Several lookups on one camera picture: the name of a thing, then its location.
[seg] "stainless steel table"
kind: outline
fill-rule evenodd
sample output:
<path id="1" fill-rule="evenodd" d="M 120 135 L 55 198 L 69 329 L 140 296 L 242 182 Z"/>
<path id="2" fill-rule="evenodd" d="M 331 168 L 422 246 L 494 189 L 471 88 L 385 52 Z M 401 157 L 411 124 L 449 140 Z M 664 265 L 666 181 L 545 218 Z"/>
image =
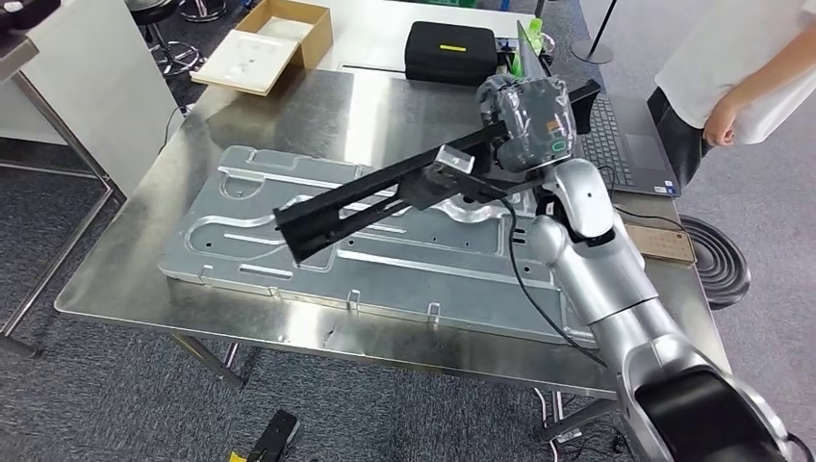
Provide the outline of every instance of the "stainless steel table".
<path id="1" fill-rule="evenodd" d="M 24 344 L 13 338 L 12 334 L 14 330 L 23 321 L 32 306 L 34 306 L 34 302 L 42 293 L 43 289 L 45 289 L 45 286 L 60 268 L 60 265 L 70 251 L 85 234 L 85 231 L 90 224 L 93 223 L 96 216 L 99 215 L 99 212 L 102 211 L 102 207 L 105 206 L 108 199 L 111 196 L 115 196 L 117 199 L 124 201 L 124 196 L 111 181 L 107 173 L 96 163 L 76 135 L 71 132 L 62 118 L 54 111 L 54 108 L 48 104 L 48 101 L 45 100 L 42 94 L 39 93 L 34 84 L 32 84 L 21 70 L 22 66 L 36 57 L 38 53 L 39 50 L 37 47 L 25 36 L 0 34 L 0 84 L 4 84 L 7 80 L 10 80 L 17 85 L 29 101 L 38 109 L 45 120 L 47 120 L 54 130 L 63 138 L 68 147 L 85 162 L 89 171 L 30 166 L 16 162 L 0 162 L 0 168 L 14 168 L 40 173 L 96 179 L 105 186 L 105 192 L 94 202 L 88 213 L 82 218 L 82 221 L 74 228 L 73 232 L 68 236 L 68 239 L 60 247 L 57 254 L 48 262 L 45 270 L 38 276 L 37 282 L 32 290 L 26 294 L 26 297 L 14 309 L 12 316 L 3 324 L 2 328 L 0 328 L 0 348 L 24 356 L 33 356 L 38 350 L 35 346 Z"/>
<path id="2" fill-rule="evenodd" d="M 568 346 L 378 317 L 357 312 L 353 302 L 344 310 L 212 289 L 168 280 L 157 268 L 168 233 L 227 146 L 383 167 L 478 126 L 471 89 L 379 75 L 287 71 L 267 98 L 210 87 L 55 306 L 89 321 L 166 331 L 236 385 L 241 380 L 228 364 L 194 337 L 614 399 L 610 377 Z M 677 218 L 667 199 L 617 200 L 632 212 Z M 696 272 L 658 262 L 648 272 L 679 325 L 728 370 Z"/>

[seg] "black pants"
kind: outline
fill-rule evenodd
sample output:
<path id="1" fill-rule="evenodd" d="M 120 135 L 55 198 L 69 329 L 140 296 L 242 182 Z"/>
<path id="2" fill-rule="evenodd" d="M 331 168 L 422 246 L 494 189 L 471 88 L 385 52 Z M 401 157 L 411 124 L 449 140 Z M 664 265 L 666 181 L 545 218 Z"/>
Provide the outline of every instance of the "black pants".
<path id="1" fill-rule="evenodd" d="M 649 111 L 682 189 L 694 178 L 711 145 L 702 138 L 701 129 L 687 124 L 675 113 L 663 90 L 651 94 Z"/>

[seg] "cardboard box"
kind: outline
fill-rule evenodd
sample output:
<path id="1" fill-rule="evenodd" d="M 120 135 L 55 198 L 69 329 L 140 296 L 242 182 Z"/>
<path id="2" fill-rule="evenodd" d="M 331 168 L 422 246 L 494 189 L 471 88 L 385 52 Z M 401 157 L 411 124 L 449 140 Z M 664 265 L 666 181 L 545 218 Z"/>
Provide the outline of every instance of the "cardboard box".
<path id="1" fill-rule="evenodd" d="M 196 83 L 266 96 L 284 68 L 318 67 L 333 41 L 328 9 L 264 0 L 190 76 Z"/>
<path id="2" fill-rule="evenodd" d="M 300 65 L 307 69 L 318 67 L 320 60 L 334 42 L 329 9 L 287 0 L 264 0 L 235 29 L 244 32 L 258 32 L 273 17 L 313 25 L 309 34 L 300 41 L 300 47 L 294 51 L 290 64 Z"/>

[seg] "white shirt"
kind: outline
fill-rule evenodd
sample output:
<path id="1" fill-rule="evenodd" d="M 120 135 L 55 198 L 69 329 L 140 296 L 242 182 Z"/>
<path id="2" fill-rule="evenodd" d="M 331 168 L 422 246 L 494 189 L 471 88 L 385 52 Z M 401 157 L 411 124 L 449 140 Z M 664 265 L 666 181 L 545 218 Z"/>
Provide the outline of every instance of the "white shirt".
<path id="1" fill-rule="evenodd" d="M 816 0 L 717 0 L 654 78 L 686 123 L 702 128 L 720 99 L 816 20 Z M 816 90 L 816 66 L 742 111 L 738 142 L 768 138 Z"/>

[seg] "person's arm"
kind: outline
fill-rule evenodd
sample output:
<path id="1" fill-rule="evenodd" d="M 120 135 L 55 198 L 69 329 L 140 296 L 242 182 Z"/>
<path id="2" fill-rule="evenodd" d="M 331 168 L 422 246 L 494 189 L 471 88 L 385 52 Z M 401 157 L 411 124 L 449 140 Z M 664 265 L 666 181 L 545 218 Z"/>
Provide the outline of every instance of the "person's arm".
<path id="1" fill-rule="evenodd" d="M 732 88 L 711 112 L 702 137 L 712 145 L 734 143 L 737 114 L 760 98 L 778 90 L 816 65 L 816 22 L 802 31 L 773 59 Z"/>

